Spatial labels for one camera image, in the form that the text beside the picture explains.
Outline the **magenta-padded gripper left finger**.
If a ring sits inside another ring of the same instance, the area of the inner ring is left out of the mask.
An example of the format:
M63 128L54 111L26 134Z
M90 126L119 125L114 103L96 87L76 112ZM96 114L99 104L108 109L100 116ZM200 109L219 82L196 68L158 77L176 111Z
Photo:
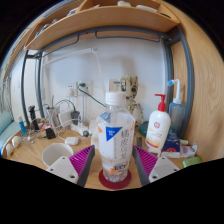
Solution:
M67 181L84 187L94 156L95 147L91 145L70 157L61 156L47 169L47 171Z

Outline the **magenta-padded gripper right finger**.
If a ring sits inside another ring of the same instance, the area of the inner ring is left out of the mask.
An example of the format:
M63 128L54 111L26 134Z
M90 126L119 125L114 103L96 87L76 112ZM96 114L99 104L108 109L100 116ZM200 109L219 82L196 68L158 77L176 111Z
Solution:
M156 157L139 146L133 146L132 154L142 186L179 171L167 157Z

